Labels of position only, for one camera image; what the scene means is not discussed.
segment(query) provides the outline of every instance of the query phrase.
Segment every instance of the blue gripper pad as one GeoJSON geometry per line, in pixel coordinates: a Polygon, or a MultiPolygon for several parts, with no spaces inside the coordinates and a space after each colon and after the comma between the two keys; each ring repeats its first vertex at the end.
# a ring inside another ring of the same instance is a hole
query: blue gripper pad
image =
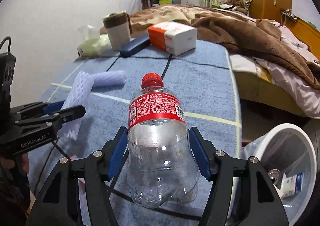
{"type": "Polygon", "coordinates": [[[52,113],[57,112],[61,110],[62,105],[64,104],[64,101],[55,102],[48,104],[44,109],[43,112],[48,115],[52,115],[52,113]]]}
{"type": "Polygon", "coordinates": [[[192,128],[189,130],[189,142],[201,175],[204,176],[207,181],[210,181],[209,159],[192,128]]]}
{"type": "Polygon", "coordinates": [[[112,179],[118,172],[125,149],[127,148],[128,129],[125,128],[109,159],[108,177],[112,179]]]}

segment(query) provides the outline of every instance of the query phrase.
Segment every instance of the human hand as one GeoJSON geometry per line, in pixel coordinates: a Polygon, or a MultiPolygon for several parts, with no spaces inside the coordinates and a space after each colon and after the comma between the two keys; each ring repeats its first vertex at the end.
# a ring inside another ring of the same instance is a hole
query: human hand
{"type": "MultiPolygon", "coordinates": [[[[4,168],[7,168],[7,169],[14,168],[14,166],[15,166],[15,161],[14,160],[6,159],[4,157],[0,157],[0,162],[1,162],[1,165],[4,168]]],[[[28,153],[23,154],[21,156],[21,168],[25,173],[29,173],[29,157],[28,157],[28,153]]]]}

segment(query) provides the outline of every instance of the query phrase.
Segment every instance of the red bottle cap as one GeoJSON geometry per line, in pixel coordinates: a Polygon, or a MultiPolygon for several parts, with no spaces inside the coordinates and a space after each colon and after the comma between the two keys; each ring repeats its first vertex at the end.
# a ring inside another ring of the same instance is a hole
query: red bottle cap
{"type": "Polygon", "coordinates": [[[151,86],[164,86],[160,75],[156,73],[148,73],[142,78],[141,89],[151,86]]]}

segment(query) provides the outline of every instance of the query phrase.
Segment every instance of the trash can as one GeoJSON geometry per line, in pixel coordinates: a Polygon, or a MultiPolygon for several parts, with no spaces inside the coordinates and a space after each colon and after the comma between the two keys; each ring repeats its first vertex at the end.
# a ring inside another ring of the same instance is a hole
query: trash can
{"type": "Polygon", "coordinates": [[[242,158],[250,156],[256,156],[267,172],[280,172],[275,181],[279,189],[284,173],[286,178],[303,173],[301,191],[282,199],[289,225],[293,226],[306,208],[316,181],[316,154],[308,135],[296,125],[280,124],[243,149],[242,158]]]}

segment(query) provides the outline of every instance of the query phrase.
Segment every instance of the travel mug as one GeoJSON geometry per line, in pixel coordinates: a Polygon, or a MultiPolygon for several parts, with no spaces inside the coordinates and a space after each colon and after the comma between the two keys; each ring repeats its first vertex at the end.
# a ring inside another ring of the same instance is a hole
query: travel mug
{"type": "Polygon", "coordinates": [[[131,26],[127,12],[111,13],[102,20],[114,51],[119,50],[122,45],[130,41],[131,26]]]}

